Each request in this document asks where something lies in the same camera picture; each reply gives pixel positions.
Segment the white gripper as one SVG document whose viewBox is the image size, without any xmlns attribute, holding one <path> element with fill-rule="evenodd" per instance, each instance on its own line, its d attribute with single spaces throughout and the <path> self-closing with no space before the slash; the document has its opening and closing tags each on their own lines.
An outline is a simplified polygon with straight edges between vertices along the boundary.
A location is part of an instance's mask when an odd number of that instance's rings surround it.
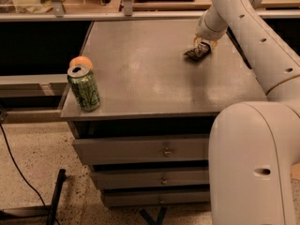
<svg viewBox="0 0 300 225">
<path fill-rule="evenodd" d="M 214 7 L 207 9 L 198 20 L 196 36 L 193 39 L 194 48 L 197 48 L 202 39 L 210 40 L 209 45 L 214 50 L 217 41 L 223 37 L 228 28 L 228 24 L 221 18 Z"/>
</svg>

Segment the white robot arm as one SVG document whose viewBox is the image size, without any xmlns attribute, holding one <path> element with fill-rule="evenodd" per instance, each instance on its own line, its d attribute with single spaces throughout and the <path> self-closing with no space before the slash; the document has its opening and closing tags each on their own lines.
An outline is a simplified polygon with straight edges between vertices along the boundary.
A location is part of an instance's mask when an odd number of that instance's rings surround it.
<svg viewBox="0 0 300 225">
<path fill-rule="evenodd" d="M 212 0 L 196 34 L 232 30 L 256 82 L 209 138 L 213 225 L 296 225 L 291 167 L 300 160 L 298 54 L 257 14 L 262 0 Z"/>
</svg>

